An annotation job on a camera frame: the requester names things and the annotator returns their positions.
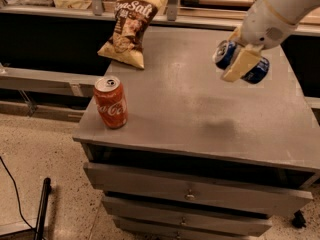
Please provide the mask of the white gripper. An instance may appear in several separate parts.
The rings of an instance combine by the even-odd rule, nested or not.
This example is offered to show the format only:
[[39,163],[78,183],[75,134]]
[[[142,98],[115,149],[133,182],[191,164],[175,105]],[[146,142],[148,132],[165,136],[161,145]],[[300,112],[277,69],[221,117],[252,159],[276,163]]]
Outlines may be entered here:
[[261,50],[280,45],[297,27],[281,15],[268,0],[258,0],[248,10],[242,26],[228,37],[240,46],[236,57],[222,75],[226,82],[235,82],[253,69],[261,59]]

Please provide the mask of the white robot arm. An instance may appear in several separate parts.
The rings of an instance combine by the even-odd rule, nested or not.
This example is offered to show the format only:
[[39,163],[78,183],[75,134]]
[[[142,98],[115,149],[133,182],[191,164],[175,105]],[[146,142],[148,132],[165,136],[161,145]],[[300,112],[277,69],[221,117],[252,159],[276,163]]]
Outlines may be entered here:
[[237,44],[222,79],[234,82],[245,76],[262,59],[261,51],[280,45],[299,22],[320,6],[320,0],[256,0],[240,27],[228,40]]

